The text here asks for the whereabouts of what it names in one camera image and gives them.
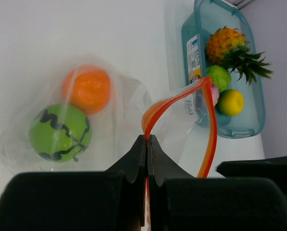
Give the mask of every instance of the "gray wall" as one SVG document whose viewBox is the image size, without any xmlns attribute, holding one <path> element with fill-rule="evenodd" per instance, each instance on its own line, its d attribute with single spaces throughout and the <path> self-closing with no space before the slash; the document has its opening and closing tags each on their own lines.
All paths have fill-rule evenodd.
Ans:
<svg viewBox="0 0 287 231">
<path fill-rule="evenodd" d="M 263 81 L 266 123 L 265 157 L 287 155 L 287 0 L 256 0 L 242 9 L 257 51 L 266 51 L 274 77 Z"/>
</svg>

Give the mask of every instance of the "pineapple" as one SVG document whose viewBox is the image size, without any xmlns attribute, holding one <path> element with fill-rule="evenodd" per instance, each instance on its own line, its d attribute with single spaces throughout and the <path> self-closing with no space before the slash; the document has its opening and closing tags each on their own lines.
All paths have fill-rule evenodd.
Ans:
<svg viewBox="0 0 287 231">
<path fill-rule="evenodd" d="M 207 42 L 206 55 L 215 65 L 222 66 L 226 70 L 231 68 L 232 72 L 237 70 L 240 74 L 239 80 L 245 74 L 246 83 L 257 82 L 255 74 L 271 78 L 270 74 L 273 71 L 264 68 L 270 63 L 265 63 L 265 58 L 261 59 L 263 52 L 249 53 L 248 43 L 244 39 L 244 34 L 239 33 L 237 29 L 229 29 L 225 26 L 211 35 Z"/>
</svg>

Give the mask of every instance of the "white tabletop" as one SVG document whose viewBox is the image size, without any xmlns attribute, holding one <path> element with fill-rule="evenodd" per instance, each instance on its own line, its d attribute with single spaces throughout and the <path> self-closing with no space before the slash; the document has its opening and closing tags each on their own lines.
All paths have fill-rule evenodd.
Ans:
<svg viewBox="0 0 287 231">
<path fill-rule="evenodd" d="M 0 127 L 16 107 L 10 100 L 37 87 L 34 73 L 93 53 L 120 72 L 139 79 L 155 99 L 184 85 L 180 30 L 192 0 L 0 0 Z M 190 133 L 188 142 L 195 139 Z M 188 145 L 180 166 L 195 174 L 199 161 Z M 264 158 L 260 135 L 218 138 L 214 168 L 224 160 Z M 0 193 L 11 178 L 0 164 Z"/>
</svg>

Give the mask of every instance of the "green ball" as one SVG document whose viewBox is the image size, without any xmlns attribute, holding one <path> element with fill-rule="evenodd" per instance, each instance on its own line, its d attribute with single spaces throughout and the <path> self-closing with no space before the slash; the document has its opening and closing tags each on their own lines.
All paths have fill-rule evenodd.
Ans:
<svg viewBox="0 0 287 231">
<path fill-rule="evenodd" d="M 90 144 L 92 128 L 77 107 L 54 104 L 42 110 L 30 123 L 29 139 L 34 151 L 54 162 L 78 161 Z"/>
<path fill-rule="evenodd" d="M 219 91 L 224 91 L 230 86 L 231 76 L 230 73 L 221 66 L 211 66 L 207 68 L 207 76 L 212 78 Z"/>
</svg>

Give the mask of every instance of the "toy orange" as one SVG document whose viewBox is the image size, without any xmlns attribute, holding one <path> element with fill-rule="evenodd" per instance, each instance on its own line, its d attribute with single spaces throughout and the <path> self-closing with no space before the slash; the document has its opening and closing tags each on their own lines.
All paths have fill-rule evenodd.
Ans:
<svg viewBox="0 0 287 231">
<path fill-rule="evenodd" d="M 87 115 L 104 109 L 110 100 L 111 83 L 106 71 L 83 65 L 71 71 L 62 85 L 62 96 Z"/>
</svg>

